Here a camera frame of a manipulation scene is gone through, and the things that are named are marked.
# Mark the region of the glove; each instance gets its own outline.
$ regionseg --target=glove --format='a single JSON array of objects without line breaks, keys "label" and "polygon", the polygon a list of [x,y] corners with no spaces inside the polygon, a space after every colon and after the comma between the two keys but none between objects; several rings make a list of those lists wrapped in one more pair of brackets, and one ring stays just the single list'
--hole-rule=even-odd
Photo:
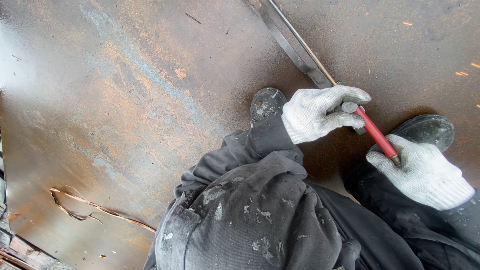
[{"label": "glove", "polygon": [[282,121],[294,144],[311,142],[344,125],[363,127],[365,121],[357,114],[326,113],[342,102],[365,104],[371,99],[365,91],[349,86],[299,89],[283,106]]},{"label": "glove", "polygon": [[367,161],[383,173],[405,196],[437,210],[458,207],[475,195],[475,189],[431,144],[416,144],[396,135],[387,140],[397,150],[402,168],[382,153],[370,151]]}]

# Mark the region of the pants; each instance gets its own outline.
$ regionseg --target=pants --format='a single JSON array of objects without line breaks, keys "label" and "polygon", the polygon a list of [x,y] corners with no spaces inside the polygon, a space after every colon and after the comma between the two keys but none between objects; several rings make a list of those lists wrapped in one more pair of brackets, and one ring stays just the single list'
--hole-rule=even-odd
[{"label": "pants", "polygon": [[369,163],[344,175],[361,205],[317,184],[309,185],[336,221],[340,235],[361,245],[355,269],[477,269],[477,262],[448,244],[451,227],[437,210],[403,195]]}]

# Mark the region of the white knit glove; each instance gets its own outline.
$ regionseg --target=white knit glove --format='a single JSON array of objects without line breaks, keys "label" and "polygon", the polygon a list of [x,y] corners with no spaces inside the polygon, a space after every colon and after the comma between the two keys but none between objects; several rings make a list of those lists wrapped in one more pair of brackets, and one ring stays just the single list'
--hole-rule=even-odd
[{"label": "white knit glove", "polygon": [[410,199],[437,210],[448,210],[475,195],[475,189],[463,179],[462,171],[450,164],[436,146],[412,143],[396,135],[386,138],[397,150],[402,168],[376,151],[367,153],[367,161]]},{"label": "white knit glove", "polygon": [[371,99],[365,91],[349,86],[299,89],[283,106],[282,121],[294,144],[311,142],[344,125],[363,127],[365,121],[357,114],[342,111],[326,113],[342,102],[364,104]]}]

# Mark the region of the metal rod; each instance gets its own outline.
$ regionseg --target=metal rod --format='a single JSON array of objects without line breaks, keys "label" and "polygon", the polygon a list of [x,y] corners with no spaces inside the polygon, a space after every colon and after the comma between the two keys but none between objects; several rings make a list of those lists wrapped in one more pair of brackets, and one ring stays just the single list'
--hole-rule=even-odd
[{"label": "metal rod", "polygon": [[290,31],[292,32],[292,34],[295,36],[295,38],[299,41],[300,45],[307,51],[308,55],[311,57],[311,59],[315,62],[315,64],[317,65],[317,67],[322,71],[322,73],[325,75],[325,77],[327,78],[327,80],[330,81],[330,83],[332,83],[332,85],[336,86],[337,83],[335,81],[335,79],[330,75],[330,73],[325,69],[325,67],[322,65],[322,63],[320,63],[320,60],[318,60],[318,58],[315,56],[315,54],[313,53],[313,51],[310,49],[310,47],[308,47],[307,43],[305,43],[305,40],[303,40],[303,38],[300,36],[300,34],[298,34],[298,32],[293,28],[292,24],[290,23],[290,21],[288,21],[288,19],[285,17],[285,15],[282,13],[282,11],[280,10],[280,8],[275,4],[275,2],[273,0],[268,0],[268,3],[272,6],[272,8],[274,9],[274,11],[278,14],[278,16],[280,16],[280,18],[282,18],[282,21],[287,25],[287,27],[290,29]]}]

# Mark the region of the dark jacket sleeve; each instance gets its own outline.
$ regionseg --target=dark jacket sleeve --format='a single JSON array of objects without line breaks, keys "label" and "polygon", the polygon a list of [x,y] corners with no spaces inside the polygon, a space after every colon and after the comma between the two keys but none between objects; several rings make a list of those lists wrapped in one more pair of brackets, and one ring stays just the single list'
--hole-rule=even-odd
[{"label": "dark jacket sleeve", "polygon": [[439,211],[456,231],[456,237],[480,250],[480,194],[454,209]]},{"label": "dark jacket sleeve", "polygon": [[220,149],[206,153],[197,163],[183,173],[181,184],[174,189],[175,198],[182,192],[208,186],[228,171],[245,164],[256,163],[273,151],[294,147],[283,125],[276,115],[255,127],[242,132],[236,131],[224,138]]}]

